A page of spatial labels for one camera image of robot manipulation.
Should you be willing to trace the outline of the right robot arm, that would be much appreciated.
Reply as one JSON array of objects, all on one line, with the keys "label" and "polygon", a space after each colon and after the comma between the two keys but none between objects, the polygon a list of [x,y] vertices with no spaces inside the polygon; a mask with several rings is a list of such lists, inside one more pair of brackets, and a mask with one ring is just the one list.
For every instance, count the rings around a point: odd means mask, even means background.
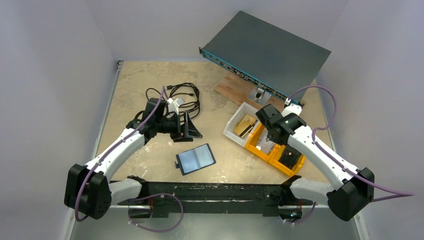
[{"label": "right robot arm", "polygon": [[267,129],[267,137],[281,146],[291,147],[304,155],[327,179],[327,183],[294,175],[281,185],[281,203],[309,200],[328,206],[345,222],[374,199],[374,173],[367,167],[359,169],[335,153],[296,113],[282,114],[268,104],[256,112]]}]

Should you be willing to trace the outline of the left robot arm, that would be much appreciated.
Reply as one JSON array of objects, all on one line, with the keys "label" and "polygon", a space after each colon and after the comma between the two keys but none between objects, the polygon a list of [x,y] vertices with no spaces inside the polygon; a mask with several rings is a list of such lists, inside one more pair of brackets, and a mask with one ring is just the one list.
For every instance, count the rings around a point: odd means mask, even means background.
[{"label": "left robot arm", "polygon": [[191,142],[202,134],[192,123],[188,110],[181,111],[184,100],[150,98],[145,110],[128,122],[120,136],[100,155],[85,165],[74,164],[68,171],[64,205],[95,220],[110,206],[141,196],[139,177],[112,182],[117,170],[136,151],[157,134],[168,134],[173,142]]}]

